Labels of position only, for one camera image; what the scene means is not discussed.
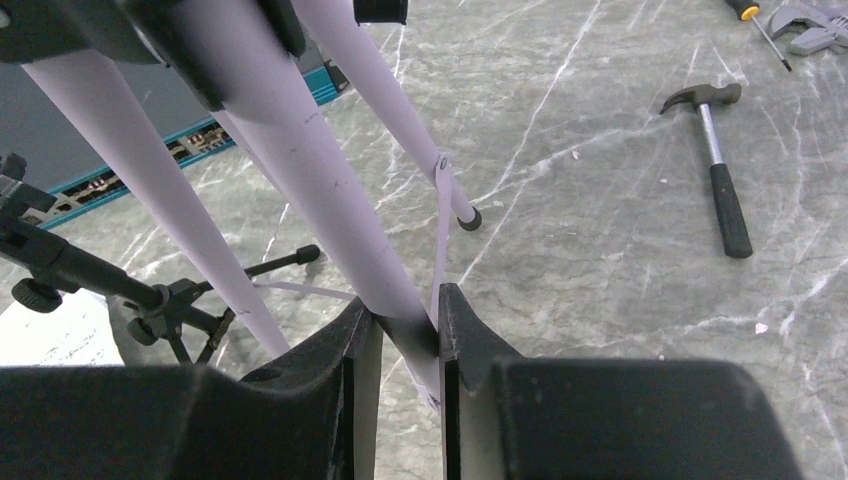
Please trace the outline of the lilac perforated music stand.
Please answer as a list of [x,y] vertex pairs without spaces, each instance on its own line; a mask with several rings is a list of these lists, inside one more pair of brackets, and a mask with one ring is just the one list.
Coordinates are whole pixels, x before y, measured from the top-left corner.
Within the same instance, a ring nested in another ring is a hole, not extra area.
[[308,39],[323,47],[435,186],[439,219],[476,230],[480,212],[365,31],[407,15],[404,1],[5,1],[1,60],[28,74],[280,355],[285,336],[118,64],[172,68],[307,223],[439,407],[438,307],[422,304],[296,62]]

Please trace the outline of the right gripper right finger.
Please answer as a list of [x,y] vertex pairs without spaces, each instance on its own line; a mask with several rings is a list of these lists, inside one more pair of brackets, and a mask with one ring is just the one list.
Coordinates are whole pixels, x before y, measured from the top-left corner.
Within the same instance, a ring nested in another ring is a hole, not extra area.
[[530,358],[439,292],[447,479],[799,479],[763,389],[714,359]]

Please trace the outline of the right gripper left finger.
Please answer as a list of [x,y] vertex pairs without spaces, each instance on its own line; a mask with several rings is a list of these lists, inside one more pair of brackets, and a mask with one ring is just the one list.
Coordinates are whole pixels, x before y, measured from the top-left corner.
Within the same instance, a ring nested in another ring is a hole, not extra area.
[[8,368],[5,479],[369,479],[382,333],[362,302],[242,379],[204,365]]

